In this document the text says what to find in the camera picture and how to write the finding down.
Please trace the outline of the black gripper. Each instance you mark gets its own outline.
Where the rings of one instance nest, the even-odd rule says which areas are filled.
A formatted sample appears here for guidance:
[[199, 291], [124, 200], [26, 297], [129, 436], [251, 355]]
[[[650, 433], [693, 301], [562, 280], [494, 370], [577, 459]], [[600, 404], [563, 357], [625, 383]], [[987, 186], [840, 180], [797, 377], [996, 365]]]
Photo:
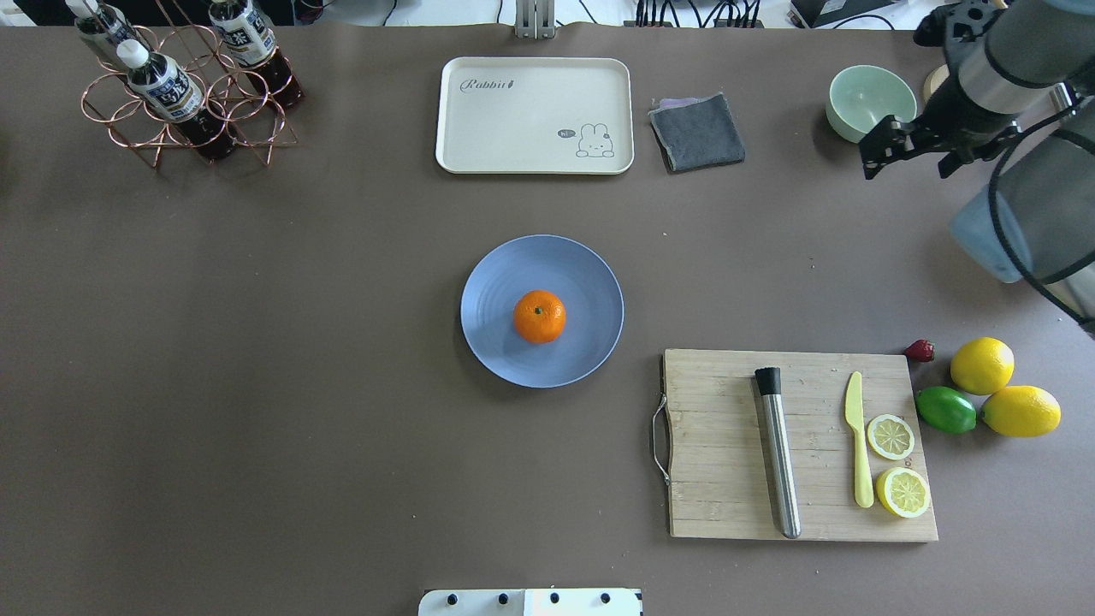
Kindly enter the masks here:
[[1016, 114], [981, 108], [957, 81], [945, 81], [927, 98], [926, 109], [912, 121], [895, 115], [883, 118], [861, 138], [858, 151], [866, 181], [875, 178], [888, 164], [943, 152], [938, 161], [941, 178], [975, 160], [1000, 156], [1021, 136]]

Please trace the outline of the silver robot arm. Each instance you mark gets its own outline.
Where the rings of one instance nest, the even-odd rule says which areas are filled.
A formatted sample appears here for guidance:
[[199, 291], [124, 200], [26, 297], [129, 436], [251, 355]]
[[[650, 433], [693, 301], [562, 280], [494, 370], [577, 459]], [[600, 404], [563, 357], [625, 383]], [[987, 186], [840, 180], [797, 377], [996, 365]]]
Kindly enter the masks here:
[[948, 75], [912, 120], [888, 115], [860, 141], [872, 179], [888, 164], [940, 153], [938, 174], [994, 163], [950, 234], [1004, 283], [1024, 281], [1092, 332], [1091, 1], [937, 7], [914, 40], [940, 47]]

